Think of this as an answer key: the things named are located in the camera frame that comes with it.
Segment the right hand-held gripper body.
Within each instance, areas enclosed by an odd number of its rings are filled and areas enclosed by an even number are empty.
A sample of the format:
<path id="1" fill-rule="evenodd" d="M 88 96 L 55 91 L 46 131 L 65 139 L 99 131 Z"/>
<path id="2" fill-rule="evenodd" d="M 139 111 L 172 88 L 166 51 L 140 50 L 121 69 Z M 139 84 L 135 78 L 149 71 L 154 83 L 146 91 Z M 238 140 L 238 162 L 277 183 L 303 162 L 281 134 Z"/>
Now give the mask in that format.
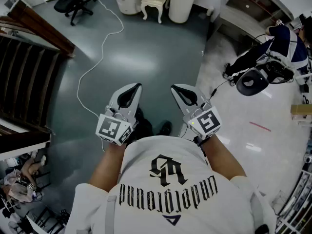
<path id="1" fill-rule="evenodd" d="M 205 140 L 215 134 L 222 126 L 221 117 L 215 106 L 204 101 L 187 113 L 183 121 L 201 139 Z"/>

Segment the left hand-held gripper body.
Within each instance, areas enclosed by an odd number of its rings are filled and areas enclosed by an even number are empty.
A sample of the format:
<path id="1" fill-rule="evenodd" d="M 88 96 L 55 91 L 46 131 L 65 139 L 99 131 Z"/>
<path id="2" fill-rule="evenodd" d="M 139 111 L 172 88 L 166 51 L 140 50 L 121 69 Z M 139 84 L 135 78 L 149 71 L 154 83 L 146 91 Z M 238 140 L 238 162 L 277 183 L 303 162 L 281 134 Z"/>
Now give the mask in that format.
<path id="1" fill-rule="evenodd" d="M 101 139 L 121 146 L 134 131 L 137 124 L 136 111 L 106 107 L 104 114 L 100 114 L 96 135 Z"/>

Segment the person's right forearm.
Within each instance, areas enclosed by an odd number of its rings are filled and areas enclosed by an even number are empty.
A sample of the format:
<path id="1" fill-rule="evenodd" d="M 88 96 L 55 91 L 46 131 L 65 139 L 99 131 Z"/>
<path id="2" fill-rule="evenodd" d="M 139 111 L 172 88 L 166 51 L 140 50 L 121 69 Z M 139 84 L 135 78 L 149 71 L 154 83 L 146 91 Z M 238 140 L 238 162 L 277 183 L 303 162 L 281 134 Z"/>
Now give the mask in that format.
<path id="1" fill-rule="evenodd" d="M 201 148 L 205 153 L 211 169 L 228 180 L 236 176 L 246 176 L 240 163 L 232 153 L 224 146 L 216 135 L 201 143 Z"/>

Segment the person's left forearm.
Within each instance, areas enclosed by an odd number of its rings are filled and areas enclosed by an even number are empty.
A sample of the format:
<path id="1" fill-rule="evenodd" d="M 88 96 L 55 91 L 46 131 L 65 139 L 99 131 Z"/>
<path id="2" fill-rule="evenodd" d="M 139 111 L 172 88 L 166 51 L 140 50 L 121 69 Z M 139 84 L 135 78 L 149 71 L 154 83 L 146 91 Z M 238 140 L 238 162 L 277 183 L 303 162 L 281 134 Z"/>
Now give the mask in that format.
<path id="1" fill-rule="evenodd" d="M 95 168 L 89 184 L 110 192 L 117 185 L 126 144 L 121 146 L 109 144 L 100 163 Z"/>

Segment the person's left black shoe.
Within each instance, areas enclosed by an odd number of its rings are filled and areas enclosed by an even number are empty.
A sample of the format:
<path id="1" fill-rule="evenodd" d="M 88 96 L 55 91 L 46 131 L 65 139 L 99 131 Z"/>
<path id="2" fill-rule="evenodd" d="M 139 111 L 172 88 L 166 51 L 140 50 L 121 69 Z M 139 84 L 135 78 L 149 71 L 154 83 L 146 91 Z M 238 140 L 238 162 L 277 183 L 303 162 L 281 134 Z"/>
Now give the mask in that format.
<path id="1" fill-rule="evenodd" d="M 145 119 L 144 113 L 143 113 L 142 109 L 139 108 L 139 107 L 138 107 L 137 110 L 136 110 L 135 118 L 136 118 L 136 120 L 137 120 L 138 122 L 141 122 L 141 121 L 143 121 L 143 120 Z"/>

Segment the person's black shoe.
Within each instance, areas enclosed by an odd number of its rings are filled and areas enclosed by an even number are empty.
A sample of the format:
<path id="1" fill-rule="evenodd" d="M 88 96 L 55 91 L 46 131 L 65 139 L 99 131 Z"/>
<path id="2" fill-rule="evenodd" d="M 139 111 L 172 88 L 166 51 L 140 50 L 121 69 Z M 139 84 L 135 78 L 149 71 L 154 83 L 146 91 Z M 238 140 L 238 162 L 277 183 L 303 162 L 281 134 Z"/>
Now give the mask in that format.
<path id="1" fill-rule="evenodd" d="M 136 110 L 135 118 L 136 118 L 136 120 L 137 120 L 138 122 L 141 122 L 141 121 L 143 121 L 143 120 L 145 119 L 144 113 L 143 113 L 142 109 L 139 108 L 139 107 L 138 107 L 137 110 Z"/>
<path id="2" fill-rule="evenodd" d="M 169 136 L 172 131 L 172 123 L 170 121 L 165 121 L 161 129 L 157 133 L 157 136 Z"/>

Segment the black trousers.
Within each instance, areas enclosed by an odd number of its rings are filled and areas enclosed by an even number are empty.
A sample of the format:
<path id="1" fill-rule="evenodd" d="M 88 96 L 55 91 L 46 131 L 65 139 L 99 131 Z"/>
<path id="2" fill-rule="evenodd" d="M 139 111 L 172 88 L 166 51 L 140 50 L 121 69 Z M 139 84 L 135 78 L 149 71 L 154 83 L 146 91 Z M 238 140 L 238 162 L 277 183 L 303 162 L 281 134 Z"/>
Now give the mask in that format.
<path id="1" fill-rule="evenodd" d="M 143 121 L 137 123 L 134 131 L 131 133 L 128 140 L 131 143 L 142 138 L 152 137 L 155 135 L 157 134 L 153 132 L 153 127 L 151 123 L 145 118 Z"/>

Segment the person's right black shoe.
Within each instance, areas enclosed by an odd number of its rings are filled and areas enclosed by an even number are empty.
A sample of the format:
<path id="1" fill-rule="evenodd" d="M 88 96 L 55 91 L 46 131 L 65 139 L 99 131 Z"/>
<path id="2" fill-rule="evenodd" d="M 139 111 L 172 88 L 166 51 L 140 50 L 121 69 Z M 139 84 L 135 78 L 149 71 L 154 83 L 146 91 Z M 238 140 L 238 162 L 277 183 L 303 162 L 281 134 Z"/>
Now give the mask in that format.
<path id="1" fill-rule="evenodd" d="M 157 133 L 157 136 L 169 136 L 172 131 L 172 123 L 170 121 L 165 121 L 161 129 Z"/>

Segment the grey wooden cabinet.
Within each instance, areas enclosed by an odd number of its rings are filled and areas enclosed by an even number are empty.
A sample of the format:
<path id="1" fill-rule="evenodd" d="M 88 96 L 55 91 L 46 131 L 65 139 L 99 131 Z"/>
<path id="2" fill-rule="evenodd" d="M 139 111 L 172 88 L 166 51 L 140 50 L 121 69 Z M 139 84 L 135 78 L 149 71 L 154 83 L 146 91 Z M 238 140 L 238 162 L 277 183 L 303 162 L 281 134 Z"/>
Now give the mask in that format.
<path id="1" fill-rule="evenodd" d="M 266 41 L 267 27 L 287 25 L 293 19 L 291 9 L 282 0 L 221 0 L 210 36 L 223 35 L 239 57 Z"/>

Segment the white printed t-shirt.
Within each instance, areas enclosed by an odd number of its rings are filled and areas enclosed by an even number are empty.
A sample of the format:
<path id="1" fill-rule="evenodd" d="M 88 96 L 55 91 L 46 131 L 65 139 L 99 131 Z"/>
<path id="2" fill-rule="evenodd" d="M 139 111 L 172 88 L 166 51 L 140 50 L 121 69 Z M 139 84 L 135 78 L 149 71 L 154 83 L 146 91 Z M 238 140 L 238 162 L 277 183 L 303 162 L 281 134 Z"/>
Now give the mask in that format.
<path id="1" fill-rule="evenodd" d="M 213 171 L 173 136 L 126 145 L 117 185 L 76 187 L 65 234 L 274 234 L 276 215 L 247 176 Z"/>

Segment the brown cardboard box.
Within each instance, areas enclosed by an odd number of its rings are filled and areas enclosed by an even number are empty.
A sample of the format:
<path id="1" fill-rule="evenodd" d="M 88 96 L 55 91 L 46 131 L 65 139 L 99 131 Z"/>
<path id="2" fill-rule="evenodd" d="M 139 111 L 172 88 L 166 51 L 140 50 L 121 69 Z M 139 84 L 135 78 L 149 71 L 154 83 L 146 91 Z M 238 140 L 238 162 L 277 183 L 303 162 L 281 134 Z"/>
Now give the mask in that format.
<path id="1" fill-rule="evenodd" d="M 312 115 L 312 104 L 291 105 L 292 115 Z"/>

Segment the black office chair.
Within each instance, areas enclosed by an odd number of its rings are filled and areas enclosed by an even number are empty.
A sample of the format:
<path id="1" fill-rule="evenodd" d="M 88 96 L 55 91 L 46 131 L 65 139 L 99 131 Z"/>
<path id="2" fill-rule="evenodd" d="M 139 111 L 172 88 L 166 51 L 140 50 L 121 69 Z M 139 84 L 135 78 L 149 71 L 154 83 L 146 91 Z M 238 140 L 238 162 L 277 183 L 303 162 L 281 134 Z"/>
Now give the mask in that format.
<path id="1" fill-rule="evenodd" d="M 90 16 L 93 15 L 93 11 L 85 7 L 85 5 L 90 1 L 97 0 L 58 0 L 54 5 L 54 9 L 59 13 L 63 13 L 66 17 L 69 17 L 69 14 L 73 12 L 70 24 L 75 26 L 73 21 L 79 10 L 86 12 Z"/>

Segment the pink cloth bundle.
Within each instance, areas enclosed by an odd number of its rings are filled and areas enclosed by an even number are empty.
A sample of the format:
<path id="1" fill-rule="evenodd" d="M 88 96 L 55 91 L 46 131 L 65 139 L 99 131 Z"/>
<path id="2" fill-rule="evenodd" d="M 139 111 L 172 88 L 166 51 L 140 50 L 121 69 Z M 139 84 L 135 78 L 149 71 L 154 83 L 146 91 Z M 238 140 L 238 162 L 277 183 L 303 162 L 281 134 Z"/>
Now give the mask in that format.
<path id="1" fill-rule="evenodd" d="M 33 201 L 33 189 L 22 185 L 22 174 L 19 170 L 14 170 L 4 177 L 4 192 L 19 202 L 26 203 Z"/>

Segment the white shelf rack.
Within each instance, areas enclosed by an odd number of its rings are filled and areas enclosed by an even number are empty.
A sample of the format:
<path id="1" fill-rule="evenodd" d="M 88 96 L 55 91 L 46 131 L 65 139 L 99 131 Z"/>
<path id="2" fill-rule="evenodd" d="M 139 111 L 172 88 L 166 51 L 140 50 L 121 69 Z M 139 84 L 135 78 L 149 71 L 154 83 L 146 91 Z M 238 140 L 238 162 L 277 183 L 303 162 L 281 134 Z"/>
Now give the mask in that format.
<path id="1" fill-rule="evenodd" d="M 310 220 L 312 220 L 312 154 L 305 154 L 297 184 L 278 213 L 275 234 L 301 234 Z"/>

